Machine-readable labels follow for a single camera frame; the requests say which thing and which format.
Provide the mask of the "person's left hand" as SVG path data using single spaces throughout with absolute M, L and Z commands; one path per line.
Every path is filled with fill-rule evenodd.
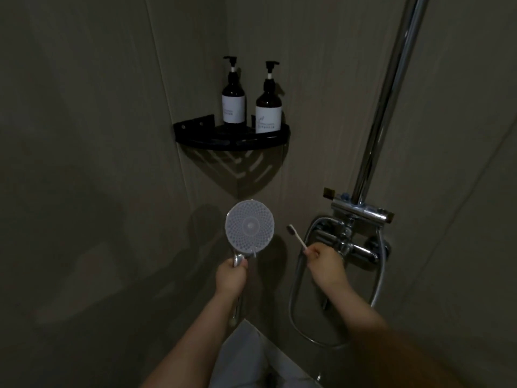
M 248 261 L 234 266 L 233 259 L 224 260 L 216 271 L 216 294 L 235 301 L 242 293 L 248 277 Z

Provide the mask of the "person's right hand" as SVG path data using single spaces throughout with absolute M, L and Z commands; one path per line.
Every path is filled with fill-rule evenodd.
M 317 260 L 309 263 L 308 268 L 313 280 L 325 294 L 330 294 L 338 287 L 346 287 L 348 280 L 342 257 L 336 252 L 336 257 L 330 261 Z

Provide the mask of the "white toothbrush with dark bristles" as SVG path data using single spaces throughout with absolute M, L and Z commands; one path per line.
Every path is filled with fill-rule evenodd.
M 298 234 L 298 232 L 296 231 L 296 229 L 294 228 L 294 226 L 292 224 L 289 224 L 287 226 L 287 231 L 288 233 L 293 236 L 301 245 L 302 247 L 302 250 L 303 251 L 306 251 L 307 250 L 307 245 L 306 243 L 304 242 L 304 240 L 301 238 L 301 236 Z

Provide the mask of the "round white shower head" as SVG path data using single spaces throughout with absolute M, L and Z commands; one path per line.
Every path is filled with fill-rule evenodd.
M 228 211 L 224 231 L 237 264 L 239 260 L 255 258 L 270 244 L 275 233 L 275 221 L 265 204 L 244 200 Z

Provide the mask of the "person's right forearm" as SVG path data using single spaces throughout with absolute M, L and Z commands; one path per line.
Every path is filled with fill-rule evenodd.
M 346 280 L 320 285 L 348 329 L 377 388 L 465 388 L 452 373 L 391 329 Z

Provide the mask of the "person's left forearm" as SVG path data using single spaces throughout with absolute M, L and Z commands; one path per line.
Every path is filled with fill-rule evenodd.
M 240 289 L 217 290 L 141 388 L 208 388 Z

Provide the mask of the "chrome shower mixer valve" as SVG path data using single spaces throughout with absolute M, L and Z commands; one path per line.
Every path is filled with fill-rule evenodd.
M 377 230 L 391 224 L 394 213 L 366 203 L 355 204 L 348 193 L 338 194 L 330 188 L 323 189 L 323 197 L 330 200 L 333 214 L 317 216 L 307 230 L 307 240 L 331 246 L 356 266 L 373 271 L 380 257 Z

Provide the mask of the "black corner shower shelf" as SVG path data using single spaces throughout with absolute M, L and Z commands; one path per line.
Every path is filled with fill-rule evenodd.
M 256 133 L 249 126 L 216 125 L 213 114 L 174 123 L 176 143 L 212 151 L 251 151 L 279 147 L 288 143 L 291 130 L 283 123 L 273 132 Z

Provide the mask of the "dark pump bottle white label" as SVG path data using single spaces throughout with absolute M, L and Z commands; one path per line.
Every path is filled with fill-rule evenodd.
M 235 56 L 224 56 L 223 59 L 230 63 L 228 83 L 222 90 L 223 123 L 230 126 L 245 126 L 246 94 L 236 70 L 237 58 Z
M 273 69 L 280 63 L 275 60 L 266 61 L 267 78 L 263 83 L 263 93 L 255 102 L 255 132 L 257 134 L 276 132 L 282 124 L 282 102 L 275 93 Z

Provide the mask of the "chrome shower riser pipe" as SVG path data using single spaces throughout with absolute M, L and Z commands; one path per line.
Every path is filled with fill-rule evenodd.
M 406 0 L 351 201 L 366 202 L 429 0 Z

